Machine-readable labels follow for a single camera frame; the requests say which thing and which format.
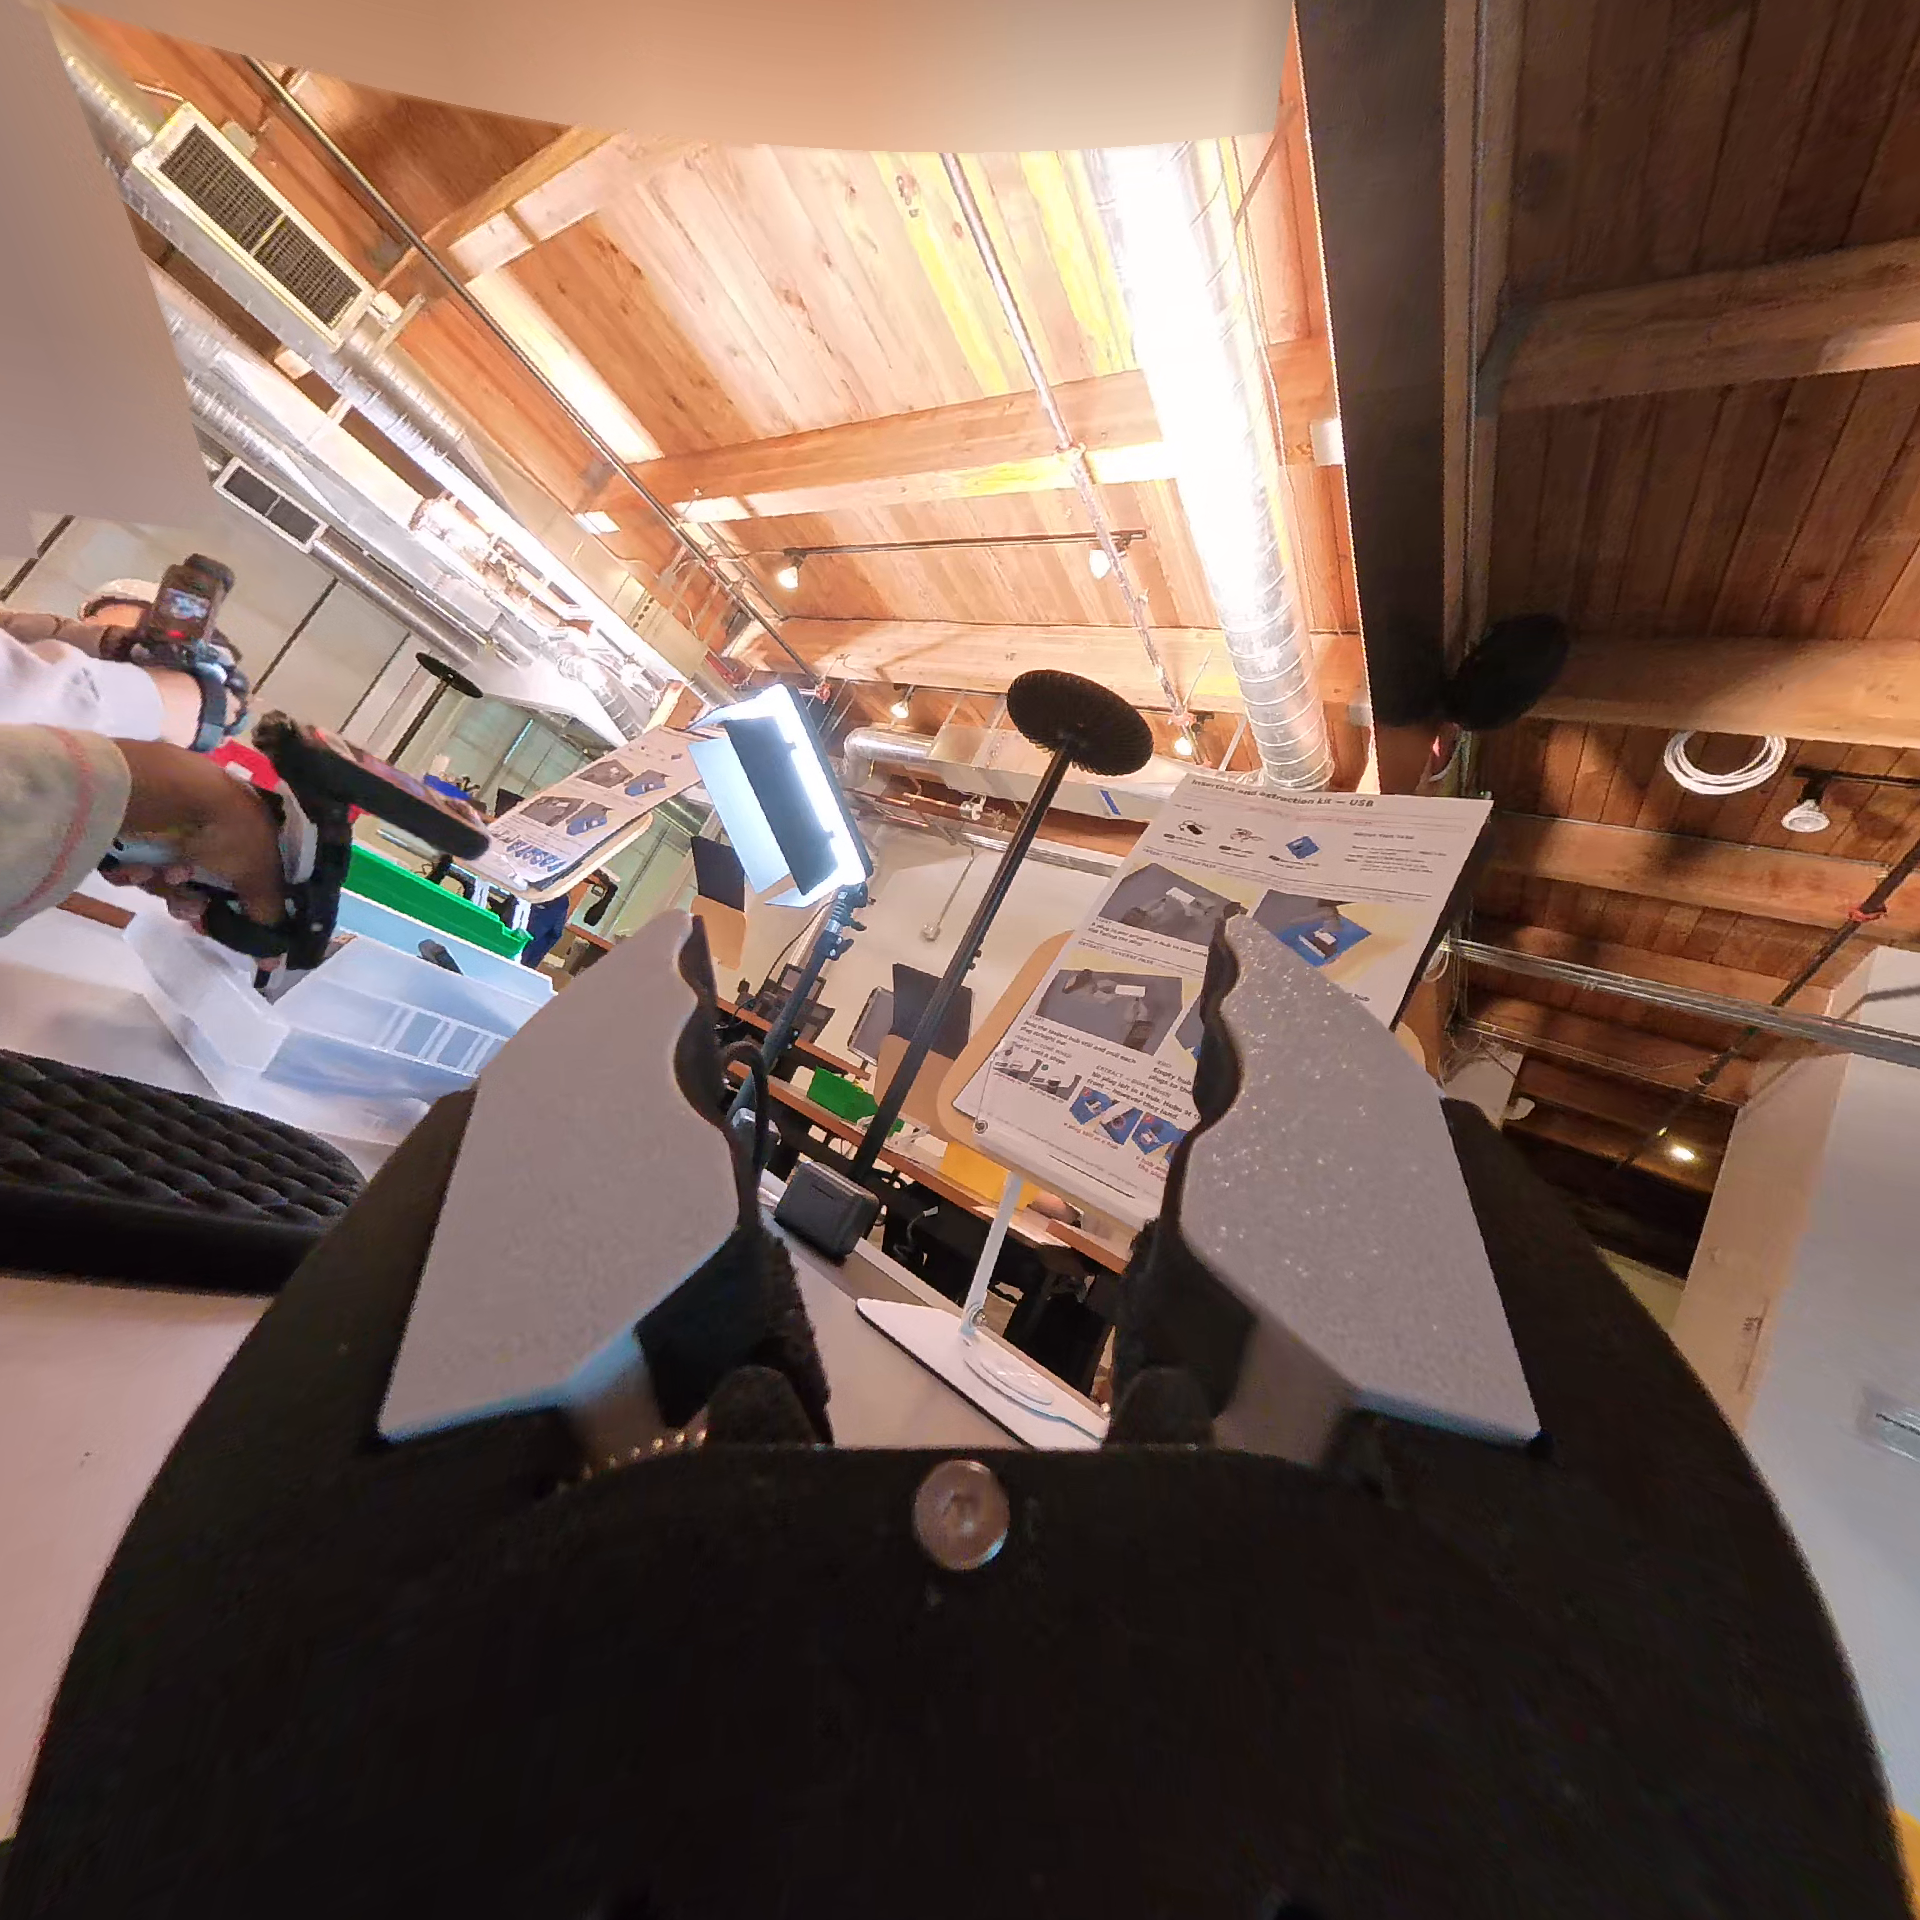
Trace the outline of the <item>black power adapter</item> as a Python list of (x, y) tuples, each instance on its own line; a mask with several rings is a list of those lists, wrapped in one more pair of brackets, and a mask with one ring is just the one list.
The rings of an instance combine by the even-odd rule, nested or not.
[(877, 1228), (877, 1212), (879, 1200), (867, 1180), (848, 1175), (838, 1163), (801, 1160), (789, 1168), (769, 1217), (780, 1236), (845, 1264)]

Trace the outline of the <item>green plastic bin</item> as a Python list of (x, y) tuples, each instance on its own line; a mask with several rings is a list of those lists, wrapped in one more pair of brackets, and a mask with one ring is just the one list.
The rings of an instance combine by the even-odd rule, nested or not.
[(425, 883), (420, 870), (351, 845), (351, 869), (347, 869), (347, 897), (361, 897), (380, 910), (392, 910), (412, 925), (425, 925), (434, 933), (445, 933), (467, 945), (486, 945), (504, 960), (517, 960), (524, 951), (524, 933), (505, 928), (496, 915), (490, 915), (486, 905), (441, 890), (434, 883)]

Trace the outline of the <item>black round fan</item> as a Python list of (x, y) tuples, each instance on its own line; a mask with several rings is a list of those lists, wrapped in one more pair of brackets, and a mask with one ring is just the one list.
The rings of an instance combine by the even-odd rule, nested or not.
[(1560, 614), (1507, 614), (1444, 678), (1439, 717), (1464, 733), (1500, 733), (1560, 682), (1565, 664), (1569, 623)]

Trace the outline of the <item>small instruction poster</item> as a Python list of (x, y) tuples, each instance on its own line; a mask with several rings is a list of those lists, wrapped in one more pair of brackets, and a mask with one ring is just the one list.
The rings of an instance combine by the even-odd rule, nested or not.
[(505, 809), (462, 869), (517, 900), (559, 900), (605, 869), (651, 812), (695, 783), (692, 733), (657, 728)]

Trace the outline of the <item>led light panel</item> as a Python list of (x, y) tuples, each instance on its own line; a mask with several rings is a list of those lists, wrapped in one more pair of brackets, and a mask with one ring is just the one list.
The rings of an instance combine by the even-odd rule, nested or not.
[(784, 682), (709, 709), (685, 756), (755, 900), (801, 910), (874, 883), (845, 787)]

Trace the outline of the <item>person's left hand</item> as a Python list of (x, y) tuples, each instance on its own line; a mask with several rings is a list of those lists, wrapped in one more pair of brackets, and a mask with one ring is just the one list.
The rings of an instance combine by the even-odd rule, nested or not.
[(165, 847), (165, 859), (127, 863), (115, 852), (102, 863), (102, 878), (203, 928), (214, 900), (199, 883), (203, 870), (250, 925), (277, 928), (285, 917), (285, 869), (265, 798), (175, 745), (118, 739), (115, 752), (127, 764), (127, 809), (115, 840)]

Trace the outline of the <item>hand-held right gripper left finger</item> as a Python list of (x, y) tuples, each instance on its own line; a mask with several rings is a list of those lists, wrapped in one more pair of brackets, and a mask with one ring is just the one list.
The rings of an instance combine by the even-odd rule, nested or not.
[(636, 1324), (736, 1228), (709, 1031), (704, 928), (659, 915), (481, 1072), (383, 1442), (504, 1413), (559, 1413), (582, 1444), (684, 1428)]

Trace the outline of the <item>black disc floor lamp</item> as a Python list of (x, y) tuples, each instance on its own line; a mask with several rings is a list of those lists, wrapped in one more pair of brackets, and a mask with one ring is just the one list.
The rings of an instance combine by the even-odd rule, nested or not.
[(973, 970), (973, 960), (985, 940), (985, 928), (990, 928), (1000, 900), (1011, 897), (1017, 870), (1018, 870), (1030, 845), (1037, 840), (1037, 824), (1043, 824), (1048, 809), (1056, 801), (1056, 795), (1067, 783), (1067, 770), (1088, 770), (1088, 775), (1102, 775), (1102, 779), (1119, 779), (1119, 775), (1142, 770), (1142, 761), (1152, 756), (1150, 718), (1131, 701), (1119, 701), (1114, 686), (1088, 682), (1080, 675), (1062, 675), (1062, 668), (1018, 675), (1007, 690), (1007, 717), (1017, 718), (1017, 733), (1025, 745), (1048, 752), (1048, 761), (1043, 761), (1033, 798), (1018, 809), (1018, 820), (1017, 820), (1007, 847), (998, 852), (998, 870), (990, 870), (973, 917), (966, 925), (937, 994), (927, 998), (924, 1018), (908, 1032), (901, 1072), (889, 1073), (889, 1083), (877, 1103), (877, 1115), (862, 1129), (862, 1145), (848, 1163), (848, 1175), (853, 1175), (860, 1192), (874, 1192), (877, 1152), (889, 1142), (889, 1128), (901, 1123), (901, 1108), (905, 1108), (905, 1098), (908, 1098), (908, 1090), (912, 1090), (912, 1079), (919, 1079), (919, 1072), (934, 1054), (934, 1039), (942, 1039), (942, 1031), (945, 1031), (952, 1002), (961, 998), (961, 989), (966, 989), (966, 977), (968, 977), (968, 970)]

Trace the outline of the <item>large instruction poster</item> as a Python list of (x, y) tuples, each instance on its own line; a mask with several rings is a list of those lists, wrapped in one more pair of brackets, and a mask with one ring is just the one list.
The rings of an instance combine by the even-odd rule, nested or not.
[(1282, 795), (1184, 775), (952, 1098), (998, 1168), (1131, 1228), (1197, 1128), (1201, 989), (1224, 928), (1395, 1023), (1459, 915), (1491, 798)]

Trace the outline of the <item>white poster stand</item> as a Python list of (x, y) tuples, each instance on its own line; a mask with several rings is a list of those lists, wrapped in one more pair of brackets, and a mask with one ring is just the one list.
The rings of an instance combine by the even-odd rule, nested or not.
[(985, 1285), (1011, 1230), (1018, 1175), (1000, 1180), (985, 1243), (961, 1305), (937, 1290), (860, 1290), (860, 1315), (985, 1423), (1043, 1455), (1097, 1448), (1107, 1413), (984, 1324)]

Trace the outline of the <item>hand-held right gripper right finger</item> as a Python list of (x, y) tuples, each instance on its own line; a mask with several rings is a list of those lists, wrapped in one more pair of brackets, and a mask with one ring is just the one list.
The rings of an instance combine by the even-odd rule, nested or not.
[(1330, 1455), (1352, 1413), (1523, 1448), (1542, 1418), (1435, 1079), (1249, 917), (1201, 994), (1168, 1168), (1168, 1367), (1234, 1455)]

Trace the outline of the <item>clear plastic bin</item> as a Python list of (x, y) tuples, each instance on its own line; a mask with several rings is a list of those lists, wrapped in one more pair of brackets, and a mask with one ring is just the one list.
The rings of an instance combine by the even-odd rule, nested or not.
[(265, 989), (250, 953), (165, 915), (139, 915), (126, 945), (145, 1008), (224, 1103), (289, 1103), (335, 1129), (467, 1090), (552, 998), (547, 974), (385, 910), (351, 910), (319, 970)]

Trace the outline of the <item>black light stand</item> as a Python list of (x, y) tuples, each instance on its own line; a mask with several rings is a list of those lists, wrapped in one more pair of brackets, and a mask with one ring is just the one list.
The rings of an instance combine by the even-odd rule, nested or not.
[(736, 1094), (729, 1103), (722, 1129), (735, 1147), (755, 1147), (755, 1163), (765, 1163), (765, 1147), (755, 1133), (765, 1129), (765, 1103), (769, 1103), (769, 1073), (780, 1072), (784, 1054), (801, 1032), (801, 1012), (822, 985), (822, 974), (853, 945), (862, 933), (860, 915), (867, 910), (874, 888), (848, 883), (826, 900), (822, 928), (805, 945), (805, 960), (796, 970), (796, 985), (784, 994), (775, 1023), (755, 1047), (729, 1047), (729, 1061), (741, 1072)]

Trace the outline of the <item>silver air duct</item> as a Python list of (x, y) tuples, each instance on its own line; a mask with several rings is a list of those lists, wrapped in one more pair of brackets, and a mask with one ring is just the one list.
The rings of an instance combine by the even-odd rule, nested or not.
[(1216, 141), (1084, 149), (1084, 176), (1258, 783), (1330, 787), (1330, 718), (1282, 538), (1267, 362)]

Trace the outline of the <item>black mesh cushion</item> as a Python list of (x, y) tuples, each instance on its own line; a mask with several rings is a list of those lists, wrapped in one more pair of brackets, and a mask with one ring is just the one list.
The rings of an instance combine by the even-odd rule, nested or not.
[(16, 1277), (272, 1295), (366, 1175), (203, 1094), (0, 1056), (0, 1264)]

